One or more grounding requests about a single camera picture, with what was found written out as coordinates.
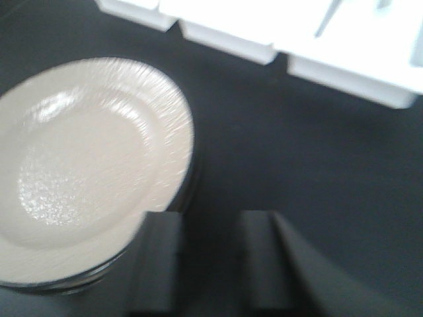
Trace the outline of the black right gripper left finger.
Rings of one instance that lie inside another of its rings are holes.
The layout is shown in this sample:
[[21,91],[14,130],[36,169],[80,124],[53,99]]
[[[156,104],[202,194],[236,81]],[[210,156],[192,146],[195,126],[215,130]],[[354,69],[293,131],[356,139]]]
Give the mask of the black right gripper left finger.
[[125,316],[175,315],[182,233],[180,213],[146,214],[134,240]]

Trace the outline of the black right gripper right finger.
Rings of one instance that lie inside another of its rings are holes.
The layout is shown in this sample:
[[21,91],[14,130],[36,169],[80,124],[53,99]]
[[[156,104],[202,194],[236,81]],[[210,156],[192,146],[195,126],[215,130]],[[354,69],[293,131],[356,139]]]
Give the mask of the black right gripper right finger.
[[409,316],[410,310],[348,275],[274,211],[239,218],[247,316]]

